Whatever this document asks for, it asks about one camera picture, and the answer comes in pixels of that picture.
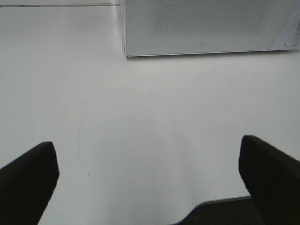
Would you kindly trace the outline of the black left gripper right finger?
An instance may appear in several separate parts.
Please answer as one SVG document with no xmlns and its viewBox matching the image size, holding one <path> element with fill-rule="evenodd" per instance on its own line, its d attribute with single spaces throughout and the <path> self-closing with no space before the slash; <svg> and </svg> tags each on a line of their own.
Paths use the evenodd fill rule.
<svg viewBox="0 0 300 225">
<path fill-rule="evenodd" d="M 245 135 L 239 173 L 267 225 L 300 223 L 298 160 L 254 135 Z"/>
</svg>

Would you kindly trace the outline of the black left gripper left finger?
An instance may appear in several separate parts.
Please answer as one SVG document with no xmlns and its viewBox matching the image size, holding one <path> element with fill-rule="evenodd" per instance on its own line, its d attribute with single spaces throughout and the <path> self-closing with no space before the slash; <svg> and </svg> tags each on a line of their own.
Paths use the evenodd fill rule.
<svg viewBox="0 0 300 225">
<path fill-rule="evenodd" d="M 37 225 L 59 178 L 54 144 L 42 142 L 0 170 L 0 223 Z"/>
</svg>

